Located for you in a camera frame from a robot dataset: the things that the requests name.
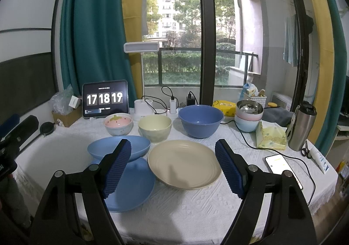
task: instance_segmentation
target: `light green bowl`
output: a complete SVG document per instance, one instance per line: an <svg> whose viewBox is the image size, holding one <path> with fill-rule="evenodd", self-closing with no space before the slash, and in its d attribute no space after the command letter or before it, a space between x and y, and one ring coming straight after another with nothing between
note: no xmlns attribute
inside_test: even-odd
<svg viewBox="0 0 349 245"><path fill-rule="evenodd" d="M148 115L139 120L138 127L143 137L152 143L159 143L169 136L172 121L164 115Z"/></svg>

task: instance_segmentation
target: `cable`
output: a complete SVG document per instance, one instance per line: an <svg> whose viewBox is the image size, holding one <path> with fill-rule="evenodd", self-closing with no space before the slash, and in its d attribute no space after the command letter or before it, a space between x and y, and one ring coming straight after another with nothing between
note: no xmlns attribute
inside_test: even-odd
<svg viewBox="0 0 349 245"><path fill-rule="evenodd" d="M195 94L194 94L192 91L189 91L189 93L191 93L191 94L193 95L193 97L195 98L195 101L196 101L196 103L197 103L197 105L198 105L198 101L197 101L197 99L196 99L196 97L195 97Z"/></svg>
<svg viewBox="0 0 349 245"><path fill-rule="evenodd" d="M281 152L278 152L277 150L268 149L268 148L262 149L262 148L259 148L259 147L252 147L252 146L250 146L250 145L248 144L248 142L246 141L244 135L242 134L241 130L239 129L238 125L236 125L235 120L231 120L231 121L229 121L229 122L227 122L227 123L221 123L221 124L222 124L222 125L226 125L226 124L228 124L228 123L230 123L230 122L234 122L236 128L239 130L239 132L240 132L242 138L244 139L245 144L248 145L251 149L255 149L255 150L271 150L271 151L277 152L278 154L281 154L281 155L284 156L284 157L287 157L287 158L290 158L290 159L296 159L296 160L299 160L299 161L303 162L303 164L305 165L305 167L306 167L306 169L307 169L307 171L308 171L309 177L310 177L310 179L311 179L311 181L313 182L313 185L314 185L313 193L311 194L310 200L309 200L309 202L308 202L308 206L309 206L311 200L313 199L313 196L314 196L314 193L315 193L315 189L316 189L316 185L315 185L315 181L314 181L313 177L311 177L311 175L310 175L310 171L309 171L309 168L308 168L307 164L306 164L303 160L301 160L300 158L298 158L298 157L287 156L287 155L285 155L285 154L282 154Z"/></svg>
<svg viewBox="0 0 349 245"><path fill-rule="evenodd" d="M166 88L168 88L168 89L170 90L171 95L165 93L165 92L162 90L164 87L166 87ZM175 97L175 96L173 95L172 89L170 89L170 87L168 87L167 85L164 85L163 87L161 87L161 92L162 92L164 95L167 95L167 96L171 97L171 99L172 99L172 97L175 98L175 99L177 100L177 107L176 107L176 109L178 109L178 107L179 107L179 101L178 101L178 98Z"/></svg>
<svg viewBox="0 0 349 245"><path fill-rule="evenodd" d="M155 99L161 100L163 104L160 103L159 101L156 101L156 100L153 100L153 102L156 102L156 103L162 105L162 107L164 107L166 111L165 111L165 112L162 112L162 113L158 113L158 112L155 110L155 108L154 108L153 106L151 106L151 105L147 102L147 100L145 99L146 97L151 97L151 98L155 98ZM158 98L158 97L150 96L150 95L143 95L141 99L143 99L143 98L144 98L144 101L148 104L148 106L149 106L151 109L154 110L155 114L165 114L165 113L167 113L167 106L166 106L166 103L163 102L162 99L160 99L160 98Z"/></svg>

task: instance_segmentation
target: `scissors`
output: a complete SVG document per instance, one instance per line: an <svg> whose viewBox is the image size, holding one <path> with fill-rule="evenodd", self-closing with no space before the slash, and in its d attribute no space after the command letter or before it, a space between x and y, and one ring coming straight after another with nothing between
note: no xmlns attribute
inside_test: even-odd
<svg viewBox="0 0 349 245"><path fill-rule="evenodd" d="M301 149L301 155L308 158L308 159L311 159L311 154L310 154L310 150L308 148L307 141L305 141L305 147Z"/></svg>

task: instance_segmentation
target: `digital clock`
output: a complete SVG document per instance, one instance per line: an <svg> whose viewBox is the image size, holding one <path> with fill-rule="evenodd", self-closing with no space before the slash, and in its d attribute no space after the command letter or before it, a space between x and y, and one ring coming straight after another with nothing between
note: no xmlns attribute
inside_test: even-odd
<svg viewBox="0 0 349 245"><path fill-rule="evenodd" d="M127 81L88 83L82 87L84 118L128 113Z"/></svg>

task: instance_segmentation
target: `cardboard box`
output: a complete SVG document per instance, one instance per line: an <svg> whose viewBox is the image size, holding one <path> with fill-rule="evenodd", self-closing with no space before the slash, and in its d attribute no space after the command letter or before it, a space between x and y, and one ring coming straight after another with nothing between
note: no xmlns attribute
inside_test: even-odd
<svg viewBox="0 0 349 245"><path fill-rule="evenodd" d="M75 121L77 121L82 116L82 109L81 106L79 106L77 109L74 109L68 115L61 115L52 112L52 116L57 125L59 125L60 122L58 120L60 120L63 123L64 127L70 127Z"/></svg>

